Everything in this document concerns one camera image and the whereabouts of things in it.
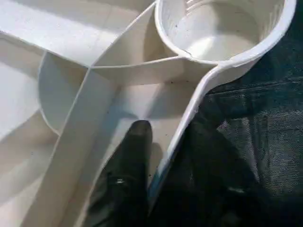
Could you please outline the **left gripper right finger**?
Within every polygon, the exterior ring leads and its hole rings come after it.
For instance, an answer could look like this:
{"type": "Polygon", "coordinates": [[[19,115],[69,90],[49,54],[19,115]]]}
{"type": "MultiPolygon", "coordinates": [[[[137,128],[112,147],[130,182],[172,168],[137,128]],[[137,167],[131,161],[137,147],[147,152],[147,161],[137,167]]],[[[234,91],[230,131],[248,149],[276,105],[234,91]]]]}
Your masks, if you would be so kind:
{"type": "Polygon", "coordinates": [[[151,227],[273,227],[269,194],[206,118],[187,127],[149,216],[151,227]]]}

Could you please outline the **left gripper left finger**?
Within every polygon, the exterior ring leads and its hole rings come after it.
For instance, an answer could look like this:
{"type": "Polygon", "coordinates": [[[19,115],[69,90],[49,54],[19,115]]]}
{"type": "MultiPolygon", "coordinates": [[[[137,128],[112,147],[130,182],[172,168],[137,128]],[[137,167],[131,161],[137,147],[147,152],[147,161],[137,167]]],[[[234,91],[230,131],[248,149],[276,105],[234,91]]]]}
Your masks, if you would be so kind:
{"type": "Polygon", "coordinates": [[[150,122],[133,122],[97,179],[85,217],[87,227],[145,226],[151,146],[150,122]]]}

